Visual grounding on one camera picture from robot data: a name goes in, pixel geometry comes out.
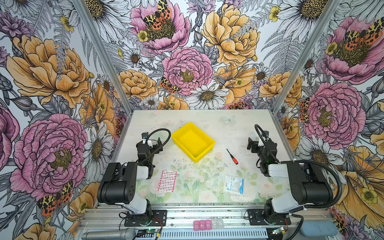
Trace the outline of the red black screwdriver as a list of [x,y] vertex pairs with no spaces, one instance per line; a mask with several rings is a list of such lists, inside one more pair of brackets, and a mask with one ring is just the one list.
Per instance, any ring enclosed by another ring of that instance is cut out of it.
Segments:
[[238,160],[231,154],[231,152],[228,149],[227,149],[227,152],[229,153],[229,155],[230,155],[232,161],[234,162],[234,164],[238,165],[239,164]]

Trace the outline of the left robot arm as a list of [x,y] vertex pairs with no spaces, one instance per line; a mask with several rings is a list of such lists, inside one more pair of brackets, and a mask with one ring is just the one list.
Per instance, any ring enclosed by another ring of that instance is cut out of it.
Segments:
[[153,158],[163,150],[161,145],[160,139],[142,140],[136,145],[137,161],[109,163],[98,188],[98,202],[120,206],[134,223],[148,225],[153,218],[152,207],[149,200],[136,194],[136,183],[153,176]]

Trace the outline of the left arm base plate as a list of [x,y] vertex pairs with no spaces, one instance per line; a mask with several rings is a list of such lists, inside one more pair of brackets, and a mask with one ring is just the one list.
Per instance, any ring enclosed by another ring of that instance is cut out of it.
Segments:
[[124,227],[164,227],[167,215],[167,210],[152,210],[151,214],[142,215],[128,214],[124,220]]

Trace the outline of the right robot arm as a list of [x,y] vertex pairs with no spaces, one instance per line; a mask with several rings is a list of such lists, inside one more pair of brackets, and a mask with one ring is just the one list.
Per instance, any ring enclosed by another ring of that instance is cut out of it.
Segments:
[[257,166],[268,178],[288,180],[287,193],[268,199],[263,209],[247,210],[250,225],[290,224],[290,216],[307,208],[328,208],[334,200],[333,190],[322,170],[325,165],[313,162],[286,161],[276,159],[277,144],[272,140],[254,141],[248,138],[247,149],[259,157]]

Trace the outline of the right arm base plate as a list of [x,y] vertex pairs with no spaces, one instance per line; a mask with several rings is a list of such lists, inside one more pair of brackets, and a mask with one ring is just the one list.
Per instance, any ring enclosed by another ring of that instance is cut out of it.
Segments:
[[287,214],[266,214],[262,209],[249,209],[245,217],[249,220],[251,226],[289,226],[291,219]]

